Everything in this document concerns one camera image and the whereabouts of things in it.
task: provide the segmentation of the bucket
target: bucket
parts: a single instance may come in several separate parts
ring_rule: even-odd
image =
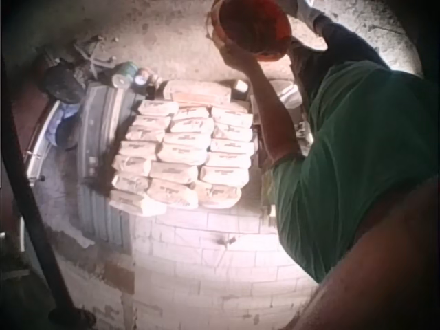
[[[233,42],[258,61],[279,60],[291,43],[289,19],[273,0],[214,0],[207,24],[209,18],[211,39],[218,48]]]

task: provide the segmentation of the debris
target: debris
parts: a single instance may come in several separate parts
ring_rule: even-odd
[[[107,69],[113,69],[116,64],[115,60],[116,57],[112,56],[110,60],[100,60],[95,58],[95,52],[98,49],[99,44],[104,40],[102,36],[94,36],[90,38],[84,45],[79,45],[77,42],[74,42],[74,48],[75,50],[80,53],[80,55],[89,62],[90,64],[90,71],[93,75],[93,77],[97,80],[98,79],[98,73],[96,72],[97,67],[106,67]],[[86,46],[92,45],[90,54],[87,53],[85,50]]]
[[[134,81],[138,67],[133,62],[121,64],[116,73],[111,77],[111,83],[116,88],[128,89]]]

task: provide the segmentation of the green shirt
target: green shirt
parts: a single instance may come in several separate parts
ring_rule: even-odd
[[[305,159],[272,170],[280,242],[320,282],[379,196],[439,172],[438,86],[364,61],[329,70]]]

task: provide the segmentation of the white brick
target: white brick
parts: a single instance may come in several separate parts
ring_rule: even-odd
[[[200,294],[205,296],[250,296],[251,283],[202,280]]]
[[[137,266],[153,270],[155,272],[167,275],[175,274],[175,262],[143,254],[141,252],[135,253],[135,264]]]
[[[151,226],[151,236],[159,242],[174,243],[175,227],[154,223]]]
[[[180,322],[174,318],[162,318],[137,311],[136,325],[142,330],[179,330]]]
[[[213,308],[221,307],[221,299],[209,296],[200,296],[194,294],[174,293],[174,303],[183,306],[198,307],[198,308]]]
[[[254,267],[255,252],[203,250],[202,264],[211,267]]]
[[[57,261],[74,303],[77,306],[84,305],[86,309],[93,311],[100,327],[123,329],[121,291],[91,277],[64,259],[57,258]]]
[[[229,235],[230,239],[233,237],[236,241],[228,246],[231,251],[277,251],[278,249],[278,235]]]
[[[141,310],[141,312],[143,314],[148,314],[148,315],[154,315],[154,316],[162,317],[163,314],[164,314],[163,306],[144,304],[144,303],[142,303],[140,301],[137,301],[137,300],[133,301],[133,308],[136,311]]]
[[[239,215],[242,217],[261,217],[263,211],[261,209],[260,199],[247,199],[243,191],[240,201],[230,209],[231,215]]]
[[[217,232],[239,232],[239,218],[236,215],[210,213],[208,229]]]
[[[307,275],[298,279],[296,282],[296,291],[315,289],[317,286],[317,282],[312,277]]]
[[[265,296],[275,294],[286,294],[296,289],[296,279],[278,280],[274,282],[252,283],[253,296]]]
[[[251,309],[270,307],[271,296],[262,297],[233,297],[223,299],[224,309]]]
[[[260,234],[277,234],[278,235],[278,229],[274,226],[267,225],[261,222],[260,225]]]
[[[135,220],[135,230],[136,230],[136,237],[150,237],[151,233],[151,224],[155,221],[155,217],[149,217],[149,218],[142,218],[142,217],[136,217]]]
[[[225,281],[270,282],[276,279],[276,267],[217,268],[215,274]]]
[[[256,253],[255,266],[272,267],[293,265],[295,262],[284,251],[280,252],[260,252]]]
[[[212,213],[214,215],[228,215],[230,214],[230,208],[204,208],[199,206],[194,210],[195,212]]]
[[[151,252],[152,241],[147,237],[137,237],[134,241],[135,252],[141,252],[143,254],[149,254]]]
[[[190,265],[188,263],[176,263],[176,275],[200,279],[217,278],[215,268],[202,265]]]
[[[181,263],[201,264],[201,249],[170,243],[153,242],[153,256]]]
[[[304,304],[309,302],[309,300],[310,294],[298,294],[298,292],[278,294],[272,297],[272,306],[289,306],[296,309],[301,308]]]
[[[156,223],[192,229],[206,229],[208,215],[203,212],[169,208],[166,214],[158,215]]]
[[[289,278],[307,277],[307,273],[297,264],[278,267],[278,280],[287,280]]]
[[[168,276],[153,272],[151,274],[151,284],[182,294],[198,294],[200,282],[192,278],[182,278],[178,276]]]
[[[239,232],[240,234],[258,234],[260,231],[260,217],[244,217],[239,216]]]
[[[174,291],[156,287],[141,278],[135,281],[135,294],[133,299],[148,305],[160,305],[166,308],[167,304],[172,303]]]
[[[175,233],[176,244],[193,246],[194,248],[218,249],[222,247],[222,243],[227,240],[228,234],[224,232],[176,228]]]

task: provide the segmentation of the brick wall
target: brick wall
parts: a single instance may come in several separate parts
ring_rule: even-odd
[[[137,218],[134,247],[138,329],[277,329],[316,286],[257,202]]]

